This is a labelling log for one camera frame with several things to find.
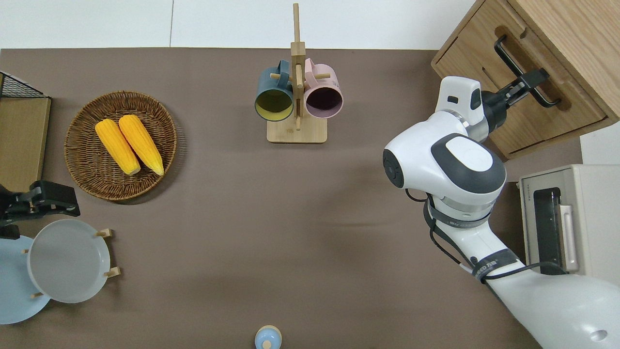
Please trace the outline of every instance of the light blue plate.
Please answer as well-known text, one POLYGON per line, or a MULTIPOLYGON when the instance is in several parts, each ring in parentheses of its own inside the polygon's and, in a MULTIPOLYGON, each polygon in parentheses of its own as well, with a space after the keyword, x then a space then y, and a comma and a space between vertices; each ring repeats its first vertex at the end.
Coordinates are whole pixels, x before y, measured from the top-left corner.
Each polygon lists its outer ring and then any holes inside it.
POLYGON ((22 236, 17 240, 0 238, 0 325, 24 321, 40 312, 50 301, 46 295, 30 298, 39 292, 28 275, 28 255, 32 239, 22 236))

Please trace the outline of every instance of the wicker basket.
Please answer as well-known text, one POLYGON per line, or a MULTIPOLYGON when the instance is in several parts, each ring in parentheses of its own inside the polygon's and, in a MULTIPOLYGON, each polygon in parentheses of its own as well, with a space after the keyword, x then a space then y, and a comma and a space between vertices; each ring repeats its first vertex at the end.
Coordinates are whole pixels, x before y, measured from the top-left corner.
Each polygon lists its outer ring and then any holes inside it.
POLYGON ((163 178, 140 162, 137 174, 125 174, 95 133, 103 119, 115 122, 127 114, 138 116, 155 142, 164 162, 164 176, 177 150, 177 131, 166 108, 153 97, 132 91, 104 94, 86 104, 75 116, 64 140, 64 160, 71 177, 85 192, 110 201, 138 197, 163 178))

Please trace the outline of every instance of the black cable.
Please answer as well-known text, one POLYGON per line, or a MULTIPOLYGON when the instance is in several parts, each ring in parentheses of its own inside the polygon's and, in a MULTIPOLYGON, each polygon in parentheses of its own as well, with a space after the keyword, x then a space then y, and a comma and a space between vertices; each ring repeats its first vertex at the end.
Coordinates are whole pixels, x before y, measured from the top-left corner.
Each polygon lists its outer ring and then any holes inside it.
POLYGON ((416 199, 415 197, 411 196, 411 194, 409 194, 409 189, 405 189, 405 193, 407 193, 407 196, 409 196, 409 199, 415 201, 415 202, 425 202, 426 199, 416 199))
POLYGON ((437 242, 437 240, 435 240, 435 224, 436 224, 437 220, 433 219, 433 224, 430 227, 430 239, 433 241, 433 243, 435 244, 435 246, 437 246, 437 248, 439 248, 443 253, 445 253, 446 256, 450 257, 450 259, 452 259, 456 264, 461 264, 461 261, 459 261, 458 259, 456 259, 456 257, 454 257, 453 255, 450 254, 450 252, 446 251, 443 247, 441 247, 441 245, 437 242))
MULTIPOLYGON (((426 201, 426 199, 425 200, 421 200, 421 199, 414 198, 413 196, 411 196, 409 194, 409 190, 408 189, 405 189, 405 193, 407 193, 407 196, 409 196, 409 198, 411 200, 413 200, 413 201, 417 201, 417 202, 425 202, 426 201)), ((427 193, 427 196, 428 196, 429 200, 432 198, 429 193, 427 193)), ((432 223, 432 225, 430 227, 430 231, 428 233, 429 236, 430 236, 430 240, 435 244, 435 246, 437 246, 437 248, 439 248, 446 256, 450 257, 450 259, 453 260, 456 264, 459 264, 459 265, 462 264, 450 252, 446 251, 446 249, 444 249, 437 242, 437 240, 435 240, 435 227, 436 227, 436 223, 437 223, 437 220, 433 219, 433 223, 432 223)), ((544 261, 544 262, 539 262, 539 263, 534 263, 534 264, 526 265, 524 267, 521 267, 521 268, 518 268, 518 269, 515 269, 515 270, 511 270, 511 271, 508 271, 508 272, 503 273, 503 274, 493 275, 493 276, 485 276, 485 277, 482 278, 481 281, 482 281, 482 283, 484 283, 484 280, 495 280, 495 279, 505 278, 506 276, 514 275, 514 274, 520 273, 522 271, 526 271, 526 270, 530 270, 530 269, 536 268, 538 266, 550 266, 550 267, 558 269, 562 274, 568 274, 568 272, 566 272, 566 270, 564 270, 561 266, 559 266, 559 265, 557 265, 557 264, 555 264, 553 262, 550 262, 550 261, 544 261)))
POLYGON ((526 266, 521 267, 519 269, 508 271, 508 272, 506 272, 504 274, 493 275, 493 276, 485 276, 483 278, 483 280, 485 280, 485 279, 486 280, 495 280, 495 279, 504 278, 506 276, 514 275, 514 274, 520 273, 522 271, 533 269, 533 268, 535 268, 537 266, 552 266, 552 267, 560 270, 562 272, 562 274, 568 274, 566 272, 566 270, 564 270, 561 266, 559 266, 559 265, 557 265, 557 264, 555 264, 553 262, 550 262, 550 261, 545 261, 545 262, 539 262, 539 263, 534 263, 534 264, 526 265, 526 266))

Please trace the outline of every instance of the corn cob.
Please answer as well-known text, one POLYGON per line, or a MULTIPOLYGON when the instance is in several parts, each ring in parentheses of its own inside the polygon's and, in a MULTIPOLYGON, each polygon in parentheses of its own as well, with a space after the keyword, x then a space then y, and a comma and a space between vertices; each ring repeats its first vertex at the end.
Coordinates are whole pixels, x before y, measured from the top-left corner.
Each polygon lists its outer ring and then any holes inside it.
POLYGON ((108 153, 126 175, 134 175, 140 170, 140 164, 133 154, 125 137, 112 119, 104 119, 95 125, 95 132, 108 153))
POLYGON ((120 118, 118 125, 140 160, 155 173, 163 176, 164 164, 161 155, 140 119, 135 115, 125 115, 120 118))

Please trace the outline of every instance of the wooden cabinet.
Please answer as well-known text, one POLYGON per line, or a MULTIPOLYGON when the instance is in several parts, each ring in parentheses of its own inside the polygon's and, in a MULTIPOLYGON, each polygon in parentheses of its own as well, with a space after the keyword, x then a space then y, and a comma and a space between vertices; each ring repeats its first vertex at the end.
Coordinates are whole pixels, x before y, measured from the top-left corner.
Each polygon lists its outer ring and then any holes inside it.
POLYGON ((497 91, 516 76, 494 50, 503 47, 523 71, 544 68, 542 107, 526 96, 490 135, 515 158, 618 121, 620 115, 620 2, 615 0, 478 0, 432 61, 441 76, 479 80, 497 91))

